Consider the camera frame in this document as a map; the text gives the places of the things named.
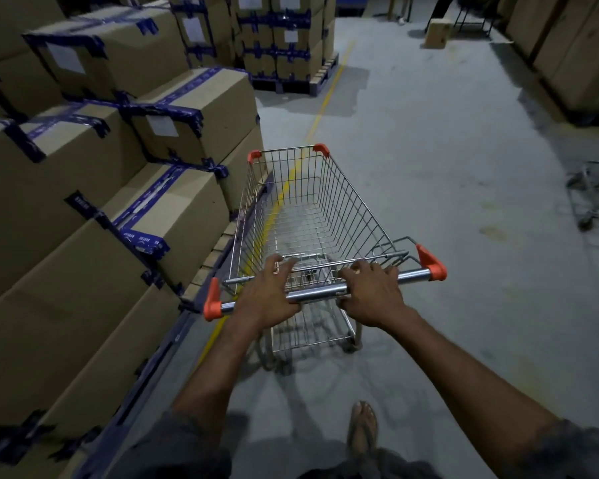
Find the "person's left hand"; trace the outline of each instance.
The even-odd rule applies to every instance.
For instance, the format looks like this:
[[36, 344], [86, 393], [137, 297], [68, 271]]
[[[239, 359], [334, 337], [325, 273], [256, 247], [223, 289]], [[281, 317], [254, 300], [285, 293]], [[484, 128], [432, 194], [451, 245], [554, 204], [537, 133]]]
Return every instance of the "person's left hand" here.
[[261, 331], [286, 321], [300, 311], [301, 306], [289, 303], [284, 294], [286, 280], [298, 260], [288, 259], [274, 274], [275, 264], [282, 260], [279, 254], [266, 259], [264, 270], [258, 272], [256, 278], [242, 289], [233, 311], [234, 318], [239, 315], [240, 320], [250, 321], [257, 331]]

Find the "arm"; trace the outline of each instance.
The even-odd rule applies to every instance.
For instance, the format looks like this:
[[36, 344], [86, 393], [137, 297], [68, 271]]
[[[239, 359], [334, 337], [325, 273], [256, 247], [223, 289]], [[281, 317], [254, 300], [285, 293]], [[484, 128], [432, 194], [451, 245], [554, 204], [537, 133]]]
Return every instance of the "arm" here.
[[220, 442], [231, 391], [251, 342], [264, 328], [271, 328], [300, 310], [299, 305], [289, 304], [284, 294], [284, 284], [297, 259], [280, 265], [274, 274], [275, 263], [281, 260], [279, 255], [267, 258], [264, 270], [244, 287], [233, 315], [209, 354], [171, 405], [177, 414], [195, 420], [210, 443]]
[[355, 320], [385, 330], [413, 357], [439, 391], [486, 464], [500, 478], [522, 459], [538, 435], [559, 422], [444, 338], [403, 302], [397, 269], [356, 264], [343, 269], [351, 297], [338, 303]]

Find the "person's right hand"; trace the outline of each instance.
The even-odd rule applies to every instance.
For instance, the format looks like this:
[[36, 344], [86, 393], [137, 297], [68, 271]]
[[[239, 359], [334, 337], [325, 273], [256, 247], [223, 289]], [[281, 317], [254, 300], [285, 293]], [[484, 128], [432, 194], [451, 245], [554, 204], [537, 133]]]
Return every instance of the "person's right hand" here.
[[375, 262], [355, 262], [342, 269], [339, 276], [346, 281], [350, 297], [341, 297], [337, 305], [364, 326], [382, 327], [387, 320], [404, 313], [416, 312], [404, 304], [397, 284], [397, 268], [382, 269]]

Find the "concrete floor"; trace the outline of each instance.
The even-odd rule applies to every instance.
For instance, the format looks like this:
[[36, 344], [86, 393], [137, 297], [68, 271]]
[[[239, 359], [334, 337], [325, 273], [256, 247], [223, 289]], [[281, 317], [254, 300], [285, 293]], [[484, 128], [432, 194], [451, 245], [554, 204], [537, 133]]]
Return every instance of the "concrete floor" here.
[[[389, 235], [414, 237], [447, 265], [447, 281], [404, 288], [408, 304], [555, 413], [599, 427], [599, 226], [579, 233], [572, 209], [584, 201], [564, 188], [567, 170], [599, 158], [599, 129], [555, 116], [505, 43], [421, 49], [421, 3], [434, 0], [415, 0], [403, 27], [337, 20], [340, 61], [352, 49], [313, 139]], [[303, 144], [324, 96], [258, 92], [265, 146]], [[168, 407], [211, 329], [194, 325], [127, 446]], [[232, 477], [294, 478], [336, 464], [356, 400], [374, 407], [380, 446], [447, 478], [493, 477], [430, 381], [374, 329], [361, 351], [312, 348], [286, 373], [249, 357], [224, 435]]]

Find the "foot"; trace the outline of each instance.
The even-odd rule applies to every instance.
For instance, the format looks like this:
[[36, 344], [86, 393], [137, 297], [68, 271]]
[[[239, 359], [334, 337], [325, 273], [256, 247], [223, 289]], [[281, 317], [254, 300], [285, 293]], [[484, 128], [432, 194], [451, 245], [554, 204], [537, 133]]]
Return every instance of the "foot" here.
[[377, 448], [377, 419], [367, 402], [352, 407], [347, 445], [355, 455], [366, 455]]

